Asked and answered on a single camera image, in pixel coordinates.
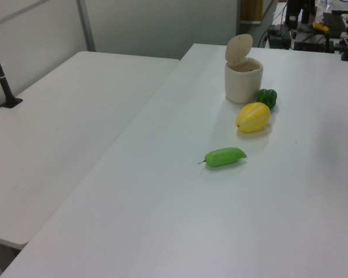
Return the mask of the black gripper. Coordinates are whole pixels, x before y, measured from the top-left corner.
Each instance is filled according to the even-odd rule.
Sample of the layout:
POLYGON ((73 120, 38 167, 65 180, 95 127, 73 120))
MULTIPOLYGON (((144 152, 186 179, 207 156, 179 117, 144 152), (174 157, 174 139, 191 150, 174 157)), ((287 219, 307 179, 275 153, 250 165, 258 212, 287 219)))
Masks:
POLYGON ((315 0, 288 0, 287 1, 287 27, 296 29, 298 26, 298 15, 302 12, 301 23, 307 24, 307 12, 315 14, 315 0))

